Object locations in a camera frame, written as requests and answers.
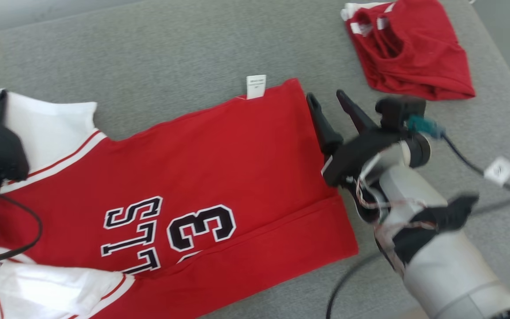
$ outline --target gray fabric surface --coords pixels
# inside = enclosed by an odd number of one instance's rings
[[[354,136],[336,89],[370,115],[383,93],[364,79],[339,12],[344,0],[164,0],[0,32],[0,87],[58,103],[97,101],[97,127],[123,139],[245,93],[245,77],[268,85],[297,77],[315,93],[333,126]],[[427,115],[457,146],[486,166],[510,159],[510,71],[467,0],[443,2],[467,50],[478,97],[429,103]],[[482,202],[505,198],[472,174],[442,143],[420,171],[444,196],[480,190]],[[344,198],[350,203],[350,197]],[[376,250],[371,229],[349,218],[360,256]],[[510,208],[471,220],[466,233],[501,276],[510,266]],[[206,318],[320,318],[330,290],[360,257],[322,267]],[[389,265],[360,271],[334,308],[335,318],[378,318],[415,305]]]

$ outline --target red fabric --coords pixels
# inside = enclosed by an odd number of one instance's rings
[[[433,101],[475,97],[466,53],[441,4],[398,0],[392,10],[390,5],[361,8],[346,21],[369,85]],[[364,32],[354,34],[352,23]]]
[[[40,215],[42,238],[26,253],[37,263],[122,271],[155,249],[160,269],[136,273],[130,290],[94,318],[193,318],[358,252],[322,165],[304,93],[290,79],[261,98],[234,98],[127,140],[106,138],[57,174],[6,195]],[[158,216],[143,215],[149,206],[106,229],[107,212],[154,196],[162,197]],[[221,219],[205,220],[204,233],[182,228],[191,249],[171,247],[174,220],[214,206],[232,211],[229,238],[215,240]],[[0,200],[1,247],[32,240],[36,224],[25,214]],[[153,220],[154,242],[102,256],[102,245],[139,238],[146,232],[138,225]]]

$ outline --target black cable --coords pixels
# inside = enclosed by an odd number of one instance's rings
[[[21,248],[17,248],[17,249],[10,250],[8,252],[0,254],[0,261],[2,261],[4,259],[8,259],[8,258],[17,256],[18,254],[22,254],[22,253],[26,252],[29,248],[34,246],[37,243],[37,241],[40,240],[40,238],[43,234],[43,222],[41,221],[41,218],[39,218],[39,216],[33,210],[31,210],[31,208],[28,208],[27,206],[21,204],[20,202],[17,202],[16,200],[11,199],[5,195],[0,195],[0,198],[10,202],[11,204],[28,212],[29,214],[31,214],[31,216],[33,216],[33,218],[35,218],[35,220],[37,221],[37,224],[39,225],[39,233],[37,234],[37,237],[35,238],[35,240],[33,240],[31,243],[29,243]]]
[[[478,166],[476,166],[475,164],[473,164],[472,162],[470,162],[467,158],[464,157],[464,155],[456,148],[456,146],[452,143],[452,140],[450,140],[450,138],[446,135],[446,134],[442,134],[442,139],[446,141],[446,143],[448,143],[448,146],[450,146],[452,152],[454,152],[456,154],[456,156],[467,166],[469,167],[470,169],[472,169],[473,171],[475,171],[477,174],[479,174],[480,176],[484,176],[484,171],[483,169],[480,169]],[[505,183],[503,184],[502,186],[505,190],[508,190],[510,192],[510,184],[508,183]],[[471,216],[478,216],[478,215],[481,215],[481,214],[487,214],[489,212],[492,212],[494,210],[499,210],[501,208],[504,208],[504,207],[507,207],[507,206],[510,206],[510,199],[508,200],[503,200],[501,202],[495,202],[493,204],[489,204],[487,206],[483,206],[483,207],[480,207],[480,208],[477,208],[475,210],[472,210],[471,212]],[[415,238],[414,236],[410,237],[407,239],[407,241],[405,241],[405,244],[409,245],[409,244],[412,244],[413,242],[415,241]],[[332,294],[330,295],[330,299],[328,300],[328,308],[326,309],[326,319],[330,319],[332,317],[332,307],[334,305],[334,301],[336,300],[336,296],[338,295],[338,293],[340,292],[340,289],[344,286],[344,284],[350,279],[350,277],[352,277],[360,268],[363,268],[364,266],[366,266],[367,264],[373,262],[375,259],[377,259],[378,257],[382,256],[381,252],[378,252],[378,253],[374,253],[370,256],[367,256],[366,258],[364,258],[363,260],[359,261],[358,263],[356,263],[355,266],[353,266],[352,268],[350,268],[348,270],[348,272],[346,272],[346,274],[344,274],[344,276],[342,276],[340,278],[340,281],[338,281],[338,284],[336,285],[336,287],[334,288],[334,290],[332,291]]]

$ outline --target folded red shirt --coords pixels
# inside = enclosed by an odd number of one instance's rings
[[[374,89],[433,101],[475,97],[466,53],[437,0],[346,4],[342,17]]]

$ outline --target teal connector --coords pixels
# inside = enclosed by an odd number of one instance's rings
[[[427,133],[433,139],[441,139],[446,133],[446,129],[439,126],[435,121],[418,115],[411,115],[406,123],[409,131]]]

